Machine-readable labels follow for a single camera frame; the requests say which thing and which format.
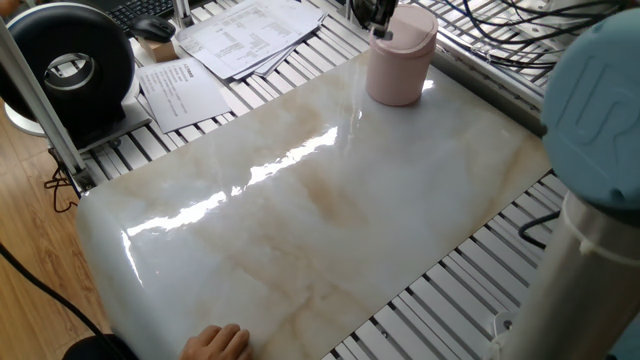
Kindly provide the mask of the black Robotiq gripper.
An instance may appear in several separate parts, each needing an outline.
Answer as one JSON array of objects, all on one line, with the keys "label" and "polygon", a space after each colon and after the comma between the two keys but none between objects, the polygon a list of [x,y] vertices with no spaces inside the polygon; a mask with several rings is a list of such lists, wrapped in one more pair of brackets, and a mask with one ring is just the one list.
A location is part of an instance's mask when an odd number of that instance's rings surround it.
[{"label": "black Robotiq gripper", "polygon": [[375,38],[391,40],[393,32],[388,22],[393,16],[398,0],[351,0],[350,9],[358,23],[363,28],[371,27],[371,34]]}]

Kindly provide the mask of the person's bare hand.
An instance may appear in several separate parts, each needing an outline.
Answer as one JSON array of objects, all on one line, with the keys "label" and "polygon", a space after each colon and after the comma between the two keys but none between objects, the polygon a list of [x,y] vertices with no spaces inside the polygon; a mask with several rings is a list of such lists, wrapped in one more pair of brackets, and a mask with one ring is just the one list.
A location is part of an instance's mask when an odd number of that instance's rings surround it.
[{"label": "person's bare hand", "polygon": [[250,333],[238,324],[211,325],[187,340],[180,360],[252,360]]}]

